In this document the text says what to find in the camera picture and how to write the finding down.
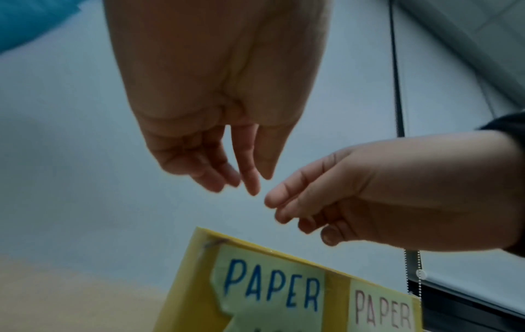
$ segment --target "dark sleeve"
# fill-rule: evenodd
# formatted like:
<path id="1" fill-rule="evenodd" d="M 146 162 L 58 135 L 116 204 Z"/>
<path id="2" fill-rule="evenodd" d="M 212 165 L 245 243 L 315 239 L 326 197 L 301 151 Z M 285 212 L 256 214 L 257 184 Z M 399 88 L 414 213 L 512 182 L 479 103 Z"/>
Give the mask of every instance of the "dark sleeve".
<path id="1" fill-rule="evenodd" d="M 481 127 L 481 130 L 498 130 L 508 134 L 520 145 L 525 153 L 525 112 L 495 119 L 489 124 Z M 525 230 L 521 234 L 520 240 L 512 247 L 507 248 L 506 251 L 514 255 L 525 257 Z"/>

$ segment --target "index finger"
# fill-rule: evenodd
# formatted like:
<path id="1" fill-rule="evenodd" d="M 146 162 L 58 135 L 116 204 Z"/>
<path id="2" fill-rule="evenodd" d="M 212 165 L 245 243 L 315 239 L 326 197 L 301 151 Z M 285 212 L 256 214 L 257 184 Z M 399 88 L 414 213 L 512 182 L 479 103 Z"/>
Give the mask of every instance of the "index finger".
<path id="1" fill-rule="evenodd" d="M 295 171 L 290 177 L 270 190 L 264 199 L 269 208 L 276 208 L 300 194 L 321 175 L 334 167 L 340 160 L 337 152 L 318 159 Z"/>

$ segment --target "human hand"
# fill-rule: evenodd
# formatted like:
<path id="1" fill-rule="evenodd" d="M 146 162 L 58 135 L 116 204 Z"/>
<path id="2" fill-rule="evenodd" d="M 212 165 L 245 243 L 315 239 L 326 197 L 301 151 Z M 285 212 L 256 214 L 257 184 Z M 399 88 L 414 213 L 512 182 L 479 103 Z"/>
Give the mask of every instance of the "human hand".
<path id="1" fill-rule="evenodd" d="M 105 0 L 130 106 L 160 166 L 215 192 L 242 179 L 256 195 L 310 94 L 330 2 Z"/>
<path id="2" fill-rule="evenodd" d="M 412 250 L 507 248 L 524 227 L 523 152 L 496 131 L 394 139 L 301 168 L 265 203 L 329 246 L 367 240 Z"/>

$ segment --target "teal fabric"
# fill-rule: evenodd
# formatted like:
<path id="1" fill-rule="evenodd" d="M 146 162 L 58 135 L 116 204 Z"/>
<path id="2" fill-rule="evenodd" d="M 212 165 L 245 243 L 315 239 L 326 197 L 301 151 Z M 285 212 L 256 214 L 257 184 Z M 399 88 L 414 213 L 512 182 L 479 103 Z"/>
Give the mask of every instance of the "teal fabric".
<path id="1" fill-rule="evenodd" d="M 0 0 L 0 53 L 38 38 L 79 11 L 83 0 Z"/>

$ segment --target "paper label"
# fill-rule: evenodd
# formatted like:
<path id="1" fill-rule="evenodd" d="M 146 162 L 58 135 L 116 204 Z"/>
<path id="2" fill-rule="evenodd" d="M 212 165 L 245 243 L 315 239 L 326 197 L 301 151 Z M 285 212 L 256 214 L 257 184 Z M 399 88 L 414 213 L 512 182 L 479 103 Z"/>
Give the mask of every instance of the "paper label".
<path id="1" fill-rule="evenodd" d="M 232 316 L 224 332 L 321 332 L 324 274 L 223 244 L 211 283 L 221 310 Z"/>
<path id="2" fill-rule="evenodd" d="M 350 283 L 348 332 L 416 331 L 412 298 L 358 280 Z"/>

